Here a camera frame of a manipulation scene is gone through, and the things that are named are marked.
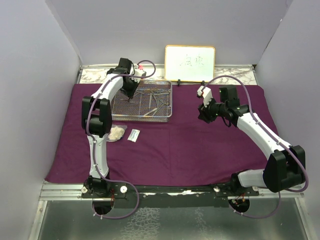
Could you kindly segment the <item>steel forceps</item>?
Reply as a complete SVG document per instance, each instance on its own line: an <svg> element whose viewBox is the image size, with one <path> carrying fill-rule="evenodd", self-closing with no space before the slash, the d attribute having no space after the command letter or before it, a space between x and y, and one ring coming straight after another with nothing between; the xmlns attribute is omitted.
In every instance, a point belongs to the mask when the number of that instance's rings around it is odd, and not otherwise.
<svg viewBox="0 0 320 240"><path fill-rule="evenodd" d="M120 99L120 101L122 102L126 102L126 103L136 103L136 100L134 98L128 98L128 99Z"/></svg>

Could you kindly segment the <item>metal mesh tray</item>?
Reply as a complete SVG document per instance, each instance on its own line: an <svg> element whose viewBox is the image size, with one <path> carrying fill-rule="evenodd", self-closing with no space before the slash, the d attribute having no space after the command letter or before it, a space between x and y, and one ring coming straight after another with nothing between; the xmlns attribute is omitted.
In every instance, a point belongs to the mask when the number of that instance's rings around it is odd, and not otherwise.
<svg viewBox="0 0 320 240"><path fill-rule="evenodd" d="M149 109L150 93L170 92L168 105L157 107L158 110L148 116L143 116ZM173 108L173 86L167 80L142 80L137 87L133 98L136 103L120 101L128 99L122 92L117 92L111 102L111 113L114 121L135 121L135 122L168 122L172 116Z"/></svg>

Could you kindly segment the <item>white gauze bag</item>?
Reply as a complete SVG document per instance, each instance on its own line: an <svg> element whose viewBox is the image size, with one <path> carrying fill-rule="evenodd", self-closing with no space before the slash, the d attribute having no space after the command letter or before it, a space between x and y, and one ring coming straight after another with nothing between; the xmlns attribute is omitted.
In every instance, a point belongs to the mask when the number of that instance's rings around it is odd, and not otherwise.
<svg viewBox="0 0 320 240"><path fill-rule="evenodd" d="M107 141L116 142L120 140L124 136L126 129L127 129L126 125L113 124L111 126L109 134L107 135Z"/></svg>

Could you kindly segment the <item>purple cloth wrap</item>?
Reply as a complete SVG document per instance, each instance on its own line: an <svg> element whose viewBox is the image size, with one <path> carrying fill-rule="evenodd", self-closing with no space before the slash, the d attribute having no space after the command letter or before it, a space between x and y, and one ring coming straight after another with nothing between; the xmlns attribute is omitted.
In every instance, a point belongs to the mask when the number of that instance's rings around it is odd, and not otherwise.
<svg viewBox="0 0 320 240"><path fill-rule="evenodd" d="M81 126L82 99L98 84L73 87L52 167L45 180L80 184L89 176L90 147ZM126 123L124 137L106 145L109 176L134 185L199 186L223 183L233 173L263 169L267 159L241 130L218 118L198 119L196 85L173 86L173 111L168 122ZM128 137L140 130L136 142Z"/></svg>

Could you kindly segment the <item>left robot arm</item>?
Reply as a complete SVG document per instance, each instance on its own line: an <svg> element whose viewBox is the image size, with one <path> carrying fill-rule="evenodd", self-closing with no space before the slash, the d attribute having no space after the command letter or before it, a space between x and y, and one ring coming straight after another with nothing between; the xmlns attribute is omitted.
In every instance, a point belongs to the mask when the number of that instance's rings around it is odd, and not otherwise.
<svg viewBox="0 0 320 240"><path fill-rule="evenodd" d="M81 126L84 129L90 149L89 177L81 189L83 198L107 197L111 184L107 163L107 137L112 129L111 103L118 91L132 99L144 71L138 71L131 60L121 58L117 67L106 74L105 82L91 96L85 96L81 103Z"/></svg>

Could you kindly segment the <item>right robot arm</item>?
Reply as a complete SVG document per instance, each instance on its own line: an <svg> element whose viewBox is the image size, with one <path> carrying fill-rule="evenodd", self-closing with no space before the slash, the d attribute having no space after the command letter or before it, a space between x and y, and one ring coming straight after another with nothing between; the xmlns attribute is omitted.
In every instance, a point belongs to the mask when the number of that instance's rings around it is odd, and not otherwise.
<svg viewBox="0 0 320 240"><path fill-rule="evenodd" d="M293 187L307 183L306 154L299 146L281 139L252 111L251 104L241 104L237 88L225 85L219 88L220 101L216 102L207 86L200 86L197 97L203 100L198 107L198 119L211 123L221 117L230 127L244 132L266 157L263 169L248 169L234 173L229 189L240 196L249 187L266 188L273 193L291 192Z"/></svg>

